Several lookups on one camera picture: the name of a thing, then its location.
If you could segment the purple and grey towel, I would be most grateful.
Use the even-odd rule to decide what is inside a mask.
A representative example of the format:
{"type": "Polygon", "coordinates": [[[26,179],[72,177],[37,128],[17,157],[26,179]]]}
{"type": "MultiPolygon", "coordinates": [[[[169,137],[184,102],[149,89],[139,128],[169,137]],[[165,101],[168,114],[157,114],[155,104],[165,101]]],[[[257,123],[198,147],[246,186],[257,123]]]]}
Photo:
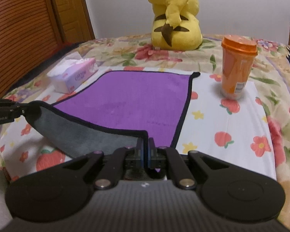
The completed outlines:
{"type": "Polygon", "coordinates": [[[112,154],[152,138],[175,148],[192,95],[190,75],[153,71],[110,71],[57,103],[33,101],[26,121],[71,158],[101,150],[112,154]]]}

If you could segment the orange plastic cup with lid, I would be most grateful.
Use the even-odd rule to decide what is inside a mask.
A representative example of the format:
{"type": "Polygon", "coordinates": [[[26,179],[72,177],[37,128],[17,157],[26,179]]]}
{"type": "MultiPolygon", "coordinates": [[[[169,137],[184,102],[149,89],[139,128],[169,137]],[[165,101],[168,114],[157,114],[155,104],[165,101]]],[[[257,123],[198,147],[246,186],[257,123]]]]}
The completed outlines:
{"type": "Polygon", "coordinates": [[[229,99],[242,96],[253,62],[257,57],[257,43],[237,35],[225,35],[223,49],[221,93],[229,99]]]}

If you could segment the floral bed quilt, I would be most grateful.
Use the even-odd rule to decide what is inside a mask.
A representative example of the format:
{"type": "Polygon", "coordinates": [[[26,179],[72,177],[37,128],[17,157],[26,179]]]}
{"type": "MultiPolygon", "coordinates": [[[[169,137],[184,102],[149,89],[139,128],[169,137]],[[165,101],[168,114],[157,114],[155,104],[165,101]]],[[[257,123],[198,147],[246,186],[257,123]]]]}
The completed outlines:
{"type": "MultiPolygon", "coordinates": [[[[150,36],[137,35],[120,38],[103,38],[79,45],[81,56],[94,57],[99,74],[115,70],[198,71],[220,86],[223,50],[221,35],[205,36],[194,51],[178,52],[155,50],[150,36]]],[[[257,40],[258,55],[249,76],[258,94],[252,98],[256,135],[248,145],[231,127],[219,128],[210,124],[209,114],[201,109],[203,98],[199,89],[193,91],[194,109],[188,121],[204,124],[202,134],[196,128],[179,140],[180,152],[198,150],[228,161],[251,165],[254,169],[274,172],[286,193],[286,202],[279,220],[290,229],[290,53],[284,44],[257,40]]],[[[26,124],[23,117],[14,123],[0,126],[0,170],[11,169],[14,179],[35,172],[35,163],[42,151],[52,151],[41,136],[26,124]]]]}

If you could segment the pink tissue box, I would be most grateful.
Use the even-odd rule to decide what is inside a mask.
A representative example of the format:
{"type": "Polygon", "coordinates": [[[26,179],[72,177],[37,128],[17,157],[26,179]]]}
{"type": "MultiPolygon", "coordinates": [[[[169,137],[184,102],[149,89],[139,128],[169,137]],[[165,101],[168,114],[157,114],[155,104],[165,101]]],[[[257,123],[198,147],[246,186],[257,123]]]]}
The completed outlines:
{"type": "Polygon", "coordinates": [[[69,59],[56,65],[47,76],[55,91],[69,94],[98,71],[95,58],[69,59]]]}

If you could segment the yellow Pikachu plush toy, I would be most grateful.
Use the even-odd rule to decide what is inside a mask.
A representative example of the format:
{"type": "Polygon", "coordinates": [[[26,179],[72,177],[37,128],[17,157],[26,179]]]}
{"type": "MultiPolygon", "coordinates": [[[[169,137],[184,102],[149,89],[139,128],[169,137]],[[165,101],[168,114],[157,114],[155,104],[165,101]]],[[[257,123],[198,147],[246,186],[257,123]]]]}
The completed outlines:
{"type": "Polygon", "coordinates": [[[151,42],[155,48],[190,51],[201,45],[203,36],[196,18],[199,0],[148,1],[154,13],[151,42]]]}

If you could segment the wooden door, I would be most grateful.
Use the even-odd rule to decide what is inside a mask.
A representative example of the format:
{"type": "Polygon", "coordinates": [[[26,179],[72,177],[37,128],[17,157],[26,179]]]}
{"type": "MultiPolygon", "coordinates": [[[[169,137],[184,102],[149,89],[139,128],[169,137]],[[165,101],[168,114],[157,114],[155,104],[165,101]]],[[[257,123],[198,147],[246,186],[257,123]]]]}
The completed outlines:
{"type": "Polygon", "coordinates": [[[52,0],[52,4],[65,43],[95,39],[86,0],[52,0]]]}

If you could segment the wooden slatted headboard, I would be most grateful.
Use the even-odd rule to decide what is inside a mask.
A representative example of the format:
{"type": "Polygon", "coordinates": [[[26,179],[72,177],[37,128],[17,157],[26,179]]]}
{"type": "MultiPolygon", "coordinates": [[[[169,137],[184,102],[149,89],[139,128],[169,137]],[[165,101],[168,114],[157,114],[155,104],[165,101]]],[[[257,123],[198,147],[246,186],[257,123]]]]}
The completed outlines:
{"type": "Polygon", "coordinates": [[[62,46],[51,0],[0,0],[0,97],[62,46]]]}

